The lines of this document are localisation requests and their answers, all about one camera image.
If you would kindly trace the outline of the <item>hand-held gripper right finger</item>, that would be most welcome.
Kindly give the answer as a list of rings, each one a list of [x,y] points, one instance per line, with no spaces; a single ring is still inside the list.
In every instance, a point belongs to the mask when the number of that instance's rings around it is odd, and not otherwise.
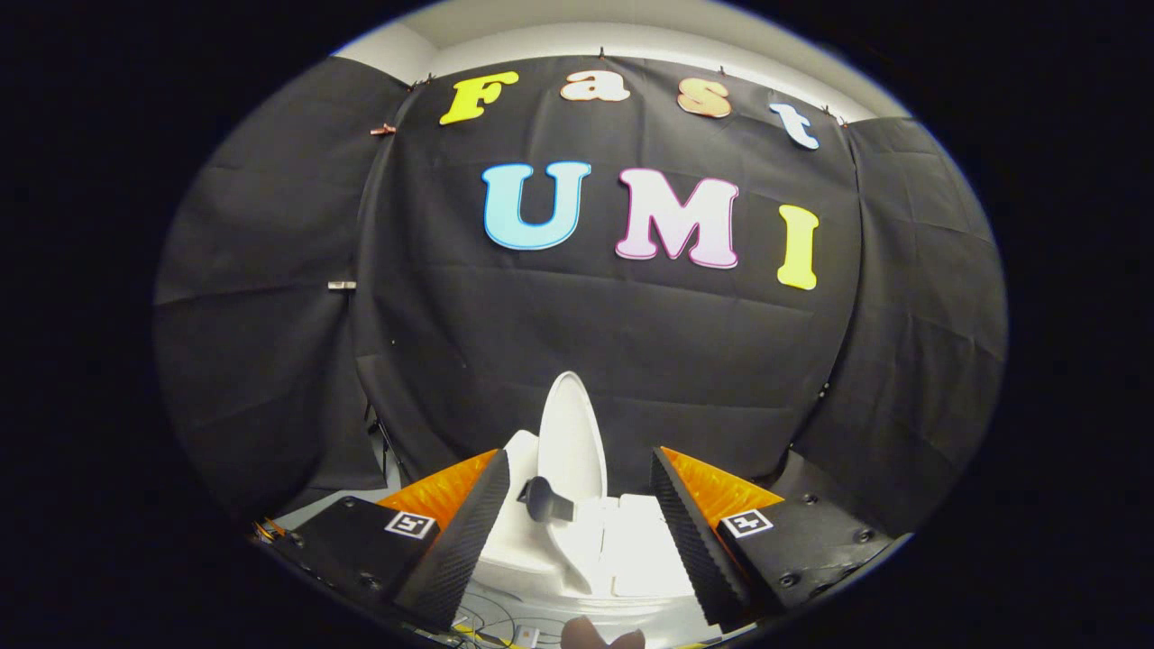
[[[902,546],[816,490],[778,497],[664,446],[650,484],[700,611],[721,631],[797,617]]]

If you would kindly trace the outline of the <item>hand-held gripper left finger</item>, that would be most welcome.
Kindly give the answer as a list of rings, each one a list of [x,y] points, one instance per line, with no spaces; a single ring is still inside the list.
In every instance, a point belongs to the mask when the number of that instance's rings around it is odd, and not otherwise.
[[[275,549],[370,616],[449,632],[508,485],[508,454],[490,449],[376,502],[339,498]]]

